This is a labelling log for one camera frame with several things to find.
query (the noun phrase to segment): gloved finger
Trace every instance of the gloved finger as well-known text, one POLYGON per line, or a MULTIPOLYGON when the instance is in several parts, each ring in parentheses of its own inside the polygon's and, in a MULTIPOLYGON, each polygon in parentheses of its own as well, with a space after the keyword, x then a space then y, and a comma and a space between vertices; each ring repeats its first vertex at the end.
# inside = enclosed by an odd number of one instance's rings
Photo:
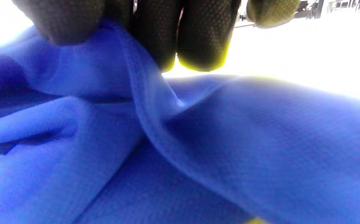
POLYGON ((114 19, 126 28, 130 28, 133 16, 134 0, 106 0, 105 13, 108 18, 114 19))
POLYGON ((248 18, 259 28, 272 28, 288 23, 295 17, 300 0, 249 0, 248 18))
POLYGON ((105 0, 12 0, 40 35, 56 45, 86 41, 98 28, 105 0))
POLYGON ((178 32, 180 62, 198 71, 221 67, 240 4, 241 0, 186 0, 178 32))
POLYGON ((174 65, 181 0, 138 0, 131 31, 162 72, 174 65))

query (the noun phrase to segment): textured fabric surface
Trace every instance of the textured fabric surface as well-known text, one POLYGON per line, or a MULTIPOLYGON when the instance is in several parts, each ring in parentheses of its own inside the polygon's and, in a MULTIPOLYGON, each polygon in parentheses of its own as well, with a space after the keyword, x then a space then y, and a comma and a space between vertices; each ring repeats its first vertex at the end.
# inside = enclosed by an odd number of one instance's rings
POLYGON ((165 80, 121 26, 0 48, 0 223, 360 223, 360 101, 165 80))
MULTIPOLYGON (((57 45, 79 44, 103 17, 130 29, 161 70, 180 62, 198 71, 221 67, 241 0, 13 0, 45 39, 57 45)), ((251 0, 248 16, 257 27, 289 22, 299 0, 251 0)))

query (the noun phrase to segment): blue fabric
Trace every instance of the blue fabric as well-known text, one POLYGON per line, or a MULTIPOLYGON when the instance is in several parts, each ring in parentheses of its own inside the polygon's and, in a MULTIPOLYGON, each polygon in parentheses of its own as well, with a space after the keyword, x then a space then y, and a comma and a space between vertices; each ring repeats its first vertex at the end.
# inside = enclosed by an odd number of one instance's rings
POLYGON ((165 80, 120 26, 0 48, 0 223, 360 223, 360 101, 165 80))

